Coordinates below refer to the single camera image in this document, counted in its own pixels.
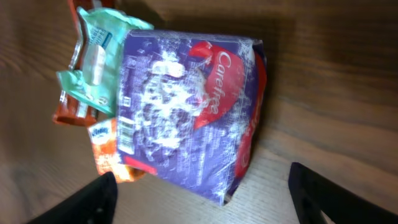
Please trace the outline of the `purple Carefree pad package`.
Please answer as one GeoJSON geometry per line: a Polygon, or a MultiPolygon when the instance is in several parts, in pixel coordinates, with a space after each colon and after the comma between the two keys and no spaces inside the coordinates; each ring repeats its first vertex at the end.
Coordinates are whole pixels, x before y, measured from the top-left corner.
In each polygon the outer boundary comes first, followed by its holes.
{"type": "Polygon", "coordinates": [[[121,163],[228,203],[248,169],[266,81],[261,40],[130,31],[119,75],[121,163]]]}

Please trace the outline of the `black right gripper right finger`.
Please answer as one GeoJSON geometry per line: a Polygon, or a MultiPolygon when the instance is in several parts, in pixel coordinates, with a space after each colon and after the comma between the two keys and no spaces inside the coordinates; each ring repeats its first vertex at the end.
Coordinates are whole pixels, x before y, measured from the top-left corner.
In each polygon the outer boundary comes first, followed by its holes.
{"type": "Polygon", "coordinates": [[[397,223],[397,215],[324,178],[308,167],[293,162],[289,190],[300,224],[397,223]]]}

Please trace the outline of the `orange tissue pack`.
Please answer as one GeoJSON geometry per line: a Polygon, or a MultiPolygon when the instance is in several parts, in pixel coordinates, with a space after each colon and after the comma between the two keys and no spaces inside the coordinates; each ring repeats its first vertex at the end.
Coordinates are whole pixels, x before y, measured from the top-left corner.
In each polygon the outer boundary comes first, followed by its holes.
{"type": "Polygon", "coordinates": [[[116,119],[106,119],[88,127],[96,169],[99,175],[112,172],[117,183],[134,182],[145,176],[145,172],[121,164],[117,152],[116,119]]]}

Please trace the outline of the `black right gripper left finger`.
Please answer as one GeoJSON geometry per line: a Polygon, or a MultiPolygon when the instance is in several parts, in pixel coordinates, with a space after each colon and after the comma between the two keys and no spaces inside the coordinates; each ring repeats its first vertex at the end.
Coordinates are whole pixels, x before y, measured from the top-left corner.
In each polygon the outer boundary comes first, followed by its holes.
{"type": "Polygon", "coordinates": [[[112,224],[118,186],[107,172],[28,224],[112,224]]]}

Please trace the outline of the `teal wipes packet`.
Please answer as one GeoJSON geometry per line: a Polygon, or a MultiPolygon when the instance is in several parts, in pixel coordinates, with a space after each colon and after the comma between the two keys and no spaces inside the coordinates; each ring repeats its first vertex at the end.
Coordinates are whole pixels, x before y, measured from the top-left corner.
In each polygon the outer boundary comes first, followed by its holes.
{"type": "Polygon", "coordinates": [[[116,114],[119,67],[126,34],[154,26],[107,7],[84,10],[77,7],[86,34],[80,68],[57,72],[63,90],[73,98],[113,117],[116,114]]]}

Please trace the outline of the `red snack wrapper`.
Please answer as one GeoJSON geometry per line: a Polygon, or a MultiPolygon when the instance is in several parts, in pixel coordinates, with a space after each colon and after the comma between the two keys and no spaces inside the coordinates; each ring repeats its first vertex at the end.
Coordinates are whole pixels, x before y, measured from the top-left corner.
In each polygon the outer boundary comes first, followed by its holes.
{"type": "MultiPolygon", "coordinates": [[[[84,10],[90,10],[97,7],[115,8],[114,0],[68,0],[68,6],[74,21],[77,33],[77,42],[71,62],[68,66],[69,70],[80,69],[83,48],[85,46],[86,34],[81,30],[82,19],[77,14],[77,8],[82,7],[84,10]]],[[[98,110],[82,103],[72,96],[68,95],[64,90],[61,91],[60,101],[57,109],[53,114],[53,122],[56,124],[70,124],[75,126],[91,126],[98,119],[98,110]]]]}

